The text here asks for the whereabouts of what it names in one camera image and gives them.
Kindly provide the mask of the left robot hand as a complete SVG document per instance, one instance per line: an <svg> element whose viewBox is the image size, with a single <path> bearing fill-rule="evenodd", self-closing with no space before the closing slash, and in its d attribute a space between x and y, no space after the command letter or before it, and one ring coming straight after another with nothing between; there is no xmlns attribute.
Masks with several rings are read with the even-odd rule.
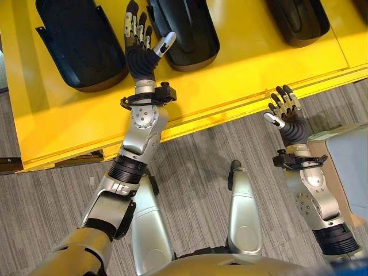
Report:
<svg viewBox="0 0 368 276"><path fill-rule="evenodd" d="M170 31L152 46L153 27L147 25L147 14L138 14L139 5L129 1L124 16L125 57L135 81L155 80L154 70L160 59L172 47L177 34Z"/></svg>

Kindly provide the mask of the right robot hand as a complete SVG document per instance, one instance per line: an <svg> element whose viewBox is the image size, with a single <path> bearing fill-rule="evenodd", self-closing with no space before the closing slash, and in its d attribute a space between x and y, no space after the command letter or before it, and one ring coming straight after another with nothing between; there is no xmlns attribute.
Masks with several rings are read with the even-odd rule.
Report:
<svg viewBox="0 0 368 276"><path fill-rule="evenodd" d="M306 144L308 122L297 96L287 85L277 86L276 92L270 96L275 105L271 102L268 104L270 112L265 112L263 118L279 130L285 147Z"/></svg>

